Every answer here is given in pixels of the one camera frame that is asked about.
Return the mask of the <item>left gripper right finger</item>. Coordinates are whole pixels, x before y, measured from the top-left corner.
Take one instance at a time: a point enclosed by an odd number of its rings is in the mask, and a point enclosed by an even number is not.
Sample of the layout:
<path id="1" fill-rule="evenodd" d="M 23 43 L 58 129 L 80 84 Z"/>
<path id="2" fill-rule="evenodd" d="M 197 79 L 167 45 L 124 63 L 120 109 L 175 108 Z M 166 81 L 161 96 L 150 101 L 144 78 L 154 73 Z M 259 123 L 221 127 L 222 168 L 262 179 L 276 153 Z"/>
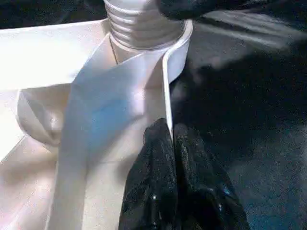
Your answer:
<path id="1" fill-rule="evenodd" d="M 198 131 L 177 124 L 174 145 L 185 226 L 198 230 L 245 229 L 245 211 L 230 178 Z"/>

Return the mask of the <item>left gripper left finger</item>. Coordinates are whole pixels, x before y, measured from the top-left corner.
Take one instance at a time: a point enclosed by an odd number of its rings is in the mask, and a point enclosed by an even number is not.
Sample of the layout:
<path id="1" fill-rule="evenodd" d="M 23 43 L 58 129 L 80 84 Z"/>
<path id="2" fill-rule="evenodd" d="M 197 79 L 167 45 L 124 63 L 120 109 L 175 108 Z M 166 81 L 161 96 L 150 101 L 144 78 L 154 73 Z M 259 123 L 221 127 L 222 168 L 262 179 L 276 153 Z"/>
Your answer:
<path id="1" fill-rule="evenodd" d="M 177 227 L 177 175 L 166 119 L 146 128 L 143 147 L 125 184 L 120 230 L 174 230 Z"/>

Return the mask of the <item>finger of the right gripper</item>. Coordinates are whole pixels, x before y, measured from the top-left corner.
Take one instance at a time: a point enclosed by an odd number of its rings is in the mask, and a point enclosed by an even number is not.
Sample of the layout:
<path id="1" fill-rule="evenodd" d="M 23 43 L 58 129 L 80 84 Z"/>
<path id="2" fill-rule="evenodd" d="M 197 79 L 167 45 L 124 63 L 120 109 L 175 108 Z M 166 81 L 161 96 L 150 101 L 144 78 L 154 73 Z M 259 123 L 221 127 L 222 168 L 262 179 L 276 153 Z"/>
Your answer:
<path id="1" fill-rule="evenodd" d="M 161 0 L 160 13 L 171 20 L 185 20 L 215 10 L 232 10 L 241 5 L 241 0 Z"/>

